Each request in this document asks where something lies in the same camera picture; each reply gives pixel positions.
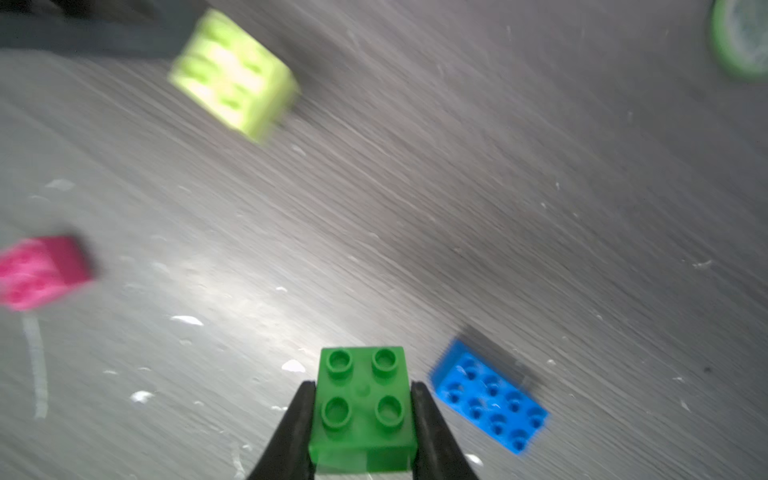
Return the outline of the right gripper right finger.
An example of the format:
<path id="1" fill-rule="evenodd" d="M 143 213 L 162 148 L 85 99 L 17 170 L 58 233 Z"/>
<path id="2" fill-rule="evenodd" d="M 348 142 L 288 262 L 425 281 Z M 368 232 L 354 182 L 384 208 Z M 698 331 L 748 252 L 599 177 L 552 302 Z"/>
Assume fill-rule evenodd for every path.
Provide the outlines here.
<path id="1" fill-rule="evenodd" d="M 418 449 L 414 480 L 477 480 L 424 382 L 411 383 L 411 403 Z"/>

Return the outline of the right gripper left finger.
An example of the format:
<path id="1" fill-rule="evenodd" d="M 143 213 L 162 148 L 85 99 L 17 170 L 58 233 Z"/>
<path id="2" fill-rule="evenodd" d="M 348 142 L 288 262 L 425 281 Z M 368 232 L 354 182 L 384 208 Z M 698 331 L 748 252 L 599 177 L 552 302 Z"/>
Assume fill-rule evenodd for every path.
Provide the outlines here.
<path id="1" fill-rule="evenodd" d="M 315 467 L 309 453 L 315 395 L 314 381 L 301 383 L 247 480 L 315 478 Z"/>

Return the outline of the dark green lego brick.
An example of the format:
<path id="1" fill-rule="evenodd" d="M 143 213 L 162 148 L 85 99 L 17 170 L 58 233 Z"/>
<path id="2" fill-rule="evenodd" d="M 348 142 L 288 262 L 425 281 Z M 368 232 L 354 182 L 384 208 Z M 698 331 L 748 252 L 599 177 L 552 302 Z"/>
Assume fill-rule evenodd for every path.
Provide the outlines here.
<path id="1" fill-rule="evenodd" d="M 316 473 L 409 471 L 417 450 L 404 349 L 322 349 L 309 443 Z"/>

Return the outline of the yellow-green lego brick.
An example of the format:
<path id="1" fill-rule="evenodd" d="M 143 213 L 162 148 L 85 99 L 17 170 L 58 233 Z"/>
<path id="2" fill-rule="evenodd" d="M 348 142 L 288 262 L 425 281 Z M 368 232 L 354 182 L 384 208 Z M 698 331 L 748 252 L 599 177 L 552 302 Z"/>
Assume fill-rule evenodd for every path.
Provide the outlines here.
<path id="1" fill-rule="evenodd" d="M 255 143 L 300 93 L 290 68 L 222 12 L 198 21 L 168 79 L 229 129 Z"/>

